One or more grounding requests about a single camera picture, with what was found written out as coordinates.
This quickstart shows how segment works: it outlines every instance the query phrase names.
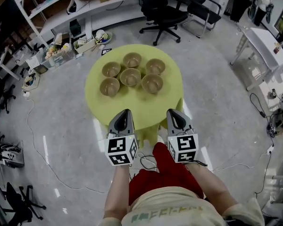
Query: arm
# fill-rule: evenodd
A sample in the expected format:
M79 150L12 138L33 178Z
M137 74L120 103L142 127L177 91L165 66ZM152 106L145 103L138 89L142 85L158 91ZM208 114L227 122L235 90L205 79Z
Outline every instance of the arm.
M122 220L129 207L129 166L116 166L106 203L104 218Z
M188 170L194 176L209 202L222 215L229 207L238 204L230 195L224 183L206 167L196 163L187 165Z

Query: yellow-green table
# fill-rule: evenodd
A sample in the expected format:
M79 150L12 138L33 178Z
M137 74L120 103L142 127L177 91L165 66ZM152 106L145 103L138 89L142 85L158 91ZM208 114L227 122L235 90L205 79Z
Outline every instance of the yellow-green table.
M142 56L138 70L141 77L145 75L145 65L153 58L158 58L166 64L165 71L161 74L164 81L162 89L157 94L147 93L141 84L135 87L122 85L114 97L104 96L100 93L100 83L104 80L102 67L115 61L123 65L123 57L130 52L137 52ZM135 133L140 140L149 140L150 145L157 142L157 131L161 124L166 128L166 112L168 109L183 108L183 83L180 70L174 60L165 52L148 45L131 44L115 48L102 56L91 68L85 85L85 97L87 105L93 115L105 126L116 114L124 109L130 109L133 115Z

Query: small bowl on shelf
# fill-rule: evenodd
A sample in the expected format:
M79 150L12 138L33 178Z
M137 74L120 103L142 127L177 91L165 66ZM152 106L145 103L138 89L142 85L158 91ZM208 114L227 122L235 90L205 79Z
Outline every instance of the small bowl on shelf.
M134 86L141 81L141 72L134 68L125 69L121 75L120 80L126 86Z
M162 78L159 75L153 73L145 75L145 77L143 77L141 81L141 86L143 87L143 89L151 94L159 92L163 85L164 81L162 80Z
M141 55L138 53L129 53L126 54L123 58L124 65L126 65L128 68L135 68L140 65L141 63Z
M114 96L119 90L119 81L116 78L106 78L100 84L100 92L105 96Z
M116 77L121 71L121 65L117 62L109 62L102 68L102 74L106 77Z
M154 73L160 75L166 68L166 65L160 59L150 59L146 64L147 73Z

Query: shelving unit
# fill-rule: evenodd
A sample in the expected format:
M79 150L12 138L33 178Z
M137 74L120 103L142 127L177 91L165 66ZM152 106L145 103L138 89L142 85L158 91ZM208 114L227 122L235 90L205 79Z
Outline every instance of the shelving unit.
M89 2L81 8L79 11L76 13L72 13L70 15L67 14L66 9L53 15L50 18L44 18L45 24L41 29L41 32L39 32L36 27L34 26L33 22L31 19L35 17L37 14L41 13L42 11L49 6L53 5L59 0L49 0L47 2L44 2L43 5L38 8L37 10L33 10L30 15L28 15L24 8L23 8L23 2L24 0L15 0L15 3L17 4L19 10L22 12L24 18L27 20L33 31L36 33L36 35L39 37L39 39L42 41L42 43L45 46L48 46L46 41L43 39L42 36L44 36L47 32L53 30L57 26L64 24L66 22L69 22L73 19L82 19L84 17L91 16L91 13L93 10L102 8L104 6L114 4L114 3L119 3L122 1L126 0L109 0L106 2L101 3L99 0L89 0ZM138 18L138 17L143 17L143 14L141 12L141 7L138 4L130 5L130 6L121 6L117 10L114 11L104 11L100 12L97 14L92 15L92 29L99 29L108 25L112 25L115 23L119 23L122 21ZM81 26L82 28L82 33L78 36L84 35L84 26Z

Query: desk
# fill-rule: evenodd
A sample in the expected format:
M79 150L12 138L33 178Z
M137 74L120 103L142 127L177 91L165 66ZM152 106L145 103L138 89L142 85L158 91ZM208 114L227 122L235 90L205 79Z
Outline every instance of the desk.
M19 81L19 80L20 80L20 77L17 76L16 74L14 74L10 69L8 69L8 68L3 64L4 58L5 58L6 54L7 54L7 52L11 53L10 49L6 46L6 47L5 47L5 50L4 50L4 52L3 52L3 54L2 54L1 57L0 57L0 67L1 67L2 69L4 69L7 73L9 73L11 76L13 76L17 81Z
M161 91L149 94L141 84L132 88L121 84L114 97L102 95L99 90L100 83L105 78L101 73L102 67L111 61L122 64L123 57L130 52L137 52L142 56L138 66L142 77L145 75L145 65L150 59L158 58L164 61L166 69L161 74L164 80ZM111 50L92 66L86 80L85 98L93 115L105 126L108 126L119 112L130 109L140 147L145 139L149 140L150 145L155 145L159 124L163 122L162 125L166 127L167 110L183 108L183 82L174 60L160 49L142 44L125 45Z
M257 55L257 57L262 61L262 63L267 67L268 72L261 79L256 80L246 88L247 91L251 90L255 86L262 83L263 79L269 81L273 76L280 76L283 71L283 49L281 49L277 54L274 53L275 44L277 40L268 30L259 28L250 28L249 30L243 31L246 40L242 44L241 50L230 62L233 65L246 47L250 47L253 50L250 59Z

